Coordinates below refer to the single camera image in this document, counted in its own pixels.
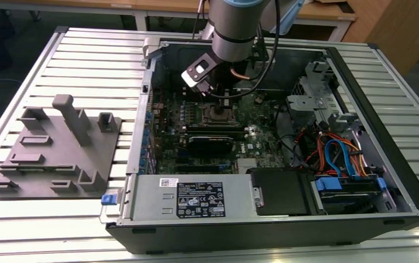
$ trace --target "black cable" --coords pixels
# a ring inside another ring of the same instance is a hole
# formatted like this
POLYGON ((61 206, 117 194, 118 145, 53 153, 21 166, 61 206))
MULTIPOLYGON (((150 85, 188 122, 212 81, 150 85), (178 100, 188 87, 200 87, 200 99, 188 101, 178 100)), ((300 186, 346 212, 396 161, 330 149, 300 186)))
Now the black cable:
POLYGON ((269 60, 269 64, 266 65, 266 68, 264 70, 262 76, 258 79, 258 82, 257 82, 257 84, 254 85, 254 87, 252 88, 250 91, 248 91, 245 93, 241 93, 241 94, 237 94, 237 95, 230 95, 230 96, 220 96, 220 95, 212 93, 210 95, 213 97, 217 97, 220 99, 236 99, 236 98, 244 97, 244 96, 249 95, 250 93, 253 93, 258 89, 258 86, 261 85, 261 82, 265 80, 266 74, 269 73, 272 65, 273 65, 274 57, 277 56, 278 43, 280 43, 280 30, 281 30, 281 6, 280 6, 280 0, 274 0, 274 3, 277 4, 277 36, 274 37, 272 58, 269 60))
MULTIPOLYGON (((204 0, 204 3, 202 3, 202 4, 204 4, 204 19, 205 19, 205 1, 206 1, 206 0, 204 0)), ((200 19, 201 19, 201 7, 200 7, 200 9, 198 9, 198 15, 197 15, 197 20, 196 20, 196 24, 194 24, 193 39, 196 39, 197 25, 198 25, 200 19)))
POLYGON ((196 32, 197 32, 197 24, 198 24, 198 20, 201 19, 201 13, 198 13, 197 16, 197 20, 196 20, 196 24, 194 24, 194 33, 193 33, 193 39, 196 39, 196 32))
POLYGON ((206 20, 205 18, 205 4, 206 4, 208 0, 204 0, 204 10, 202 10, 202 13, 204 13, 204 20, 206 20))

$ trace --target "table leg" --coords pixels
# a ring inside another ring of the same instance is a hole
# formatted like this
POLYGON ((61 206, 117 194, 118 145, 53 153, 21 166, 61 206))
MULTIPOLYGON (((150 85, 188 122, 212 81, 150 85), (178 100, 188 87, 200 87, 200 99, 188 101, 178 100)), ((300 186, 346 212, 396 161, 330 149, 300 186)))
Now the table leg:
POLYGON ((29 13, 31 14, 31 17, 33 17, 33 20, 35 22, 39 22, 41 21, 41 11, 29 11, 29 13))
POLYGON ((340 22, 340 25, 333 30, 332 36, 329 41, 341 42, 342 38, 346 35, 348 29, 350 27, 352 22, 350 21, 342 21, 340 22))
POLYGON ((137 29, 138 31, 149 31, 148 25, 148 12, 137 10, 134 12, 136 20, 137 20, 137 29))

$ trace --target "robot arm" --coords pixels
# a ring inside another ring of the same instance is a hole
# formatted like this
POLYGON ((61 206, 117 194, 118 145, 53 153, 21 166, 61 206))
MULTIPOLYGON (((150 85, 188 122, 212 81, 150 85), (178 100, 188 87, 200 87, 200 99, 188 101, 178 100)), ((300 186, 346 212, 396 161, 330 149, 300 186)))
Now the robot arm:
MULTIPOLYGON (((196 92, 222 98, 214 94, 217 91, 210 84, 209 74, 214 70, 229 71, 232 66, 249 59, 254 53, 254 40, 260 24, 264 29, 277 33, 277 39, 280 35, 288 33, 302 8, 304 0, 213 0, 210 4, 210 20, 202 38, 213 37, 212 52, 190 65, 182 73, 182 77, 196 92)), ((264 79, 270 69, 272 58, 260 80, 264 79)))

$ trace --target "warning label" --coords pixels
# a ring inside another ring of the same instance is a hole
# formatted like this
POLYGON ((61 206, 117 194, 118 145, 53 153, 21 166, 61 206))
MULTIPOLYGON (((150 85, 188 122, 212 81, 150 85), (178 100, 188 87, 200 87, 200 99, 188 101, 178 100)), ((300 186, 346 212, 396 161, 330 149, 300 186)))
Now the warning label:
POLYGON ((226 216, 222 182, 178 183, 180 218, 214 218, 226 216))

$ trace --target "metal slatted table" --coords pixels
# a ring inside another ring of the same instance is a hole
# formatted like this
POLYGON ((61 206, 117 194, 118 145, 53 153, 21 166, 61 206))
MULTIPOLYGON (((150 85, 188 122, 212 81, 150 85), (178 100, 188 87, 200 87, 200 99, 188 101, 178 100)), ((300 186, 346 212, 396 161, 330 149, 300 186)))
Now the metal slatted table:
MULTIPOLYGON (((89 116, 112 111, 125 120, 109 188, 125 185, 137 102, 144 76, 142 45, 149 36, 189 34, 70 28, 57 32, 0 118, 0 162, 23 125, 27 106, 51 108, 57 94, 76 96, 89 116)), ((419 178, 419 98, 380 50, 366 44, 282 40, 286 44, 332 45, 346 63, 419 178)), ((345 91, 341 94, 350 110, 345 91)), ((0 262, 60 261, 246 261, 256 262, 419 262, 419 227, 388 233, 360 245, 221 251, 146 256, 130 254, 105 229, 120 214, 101 200, 0 201, 0 262)))

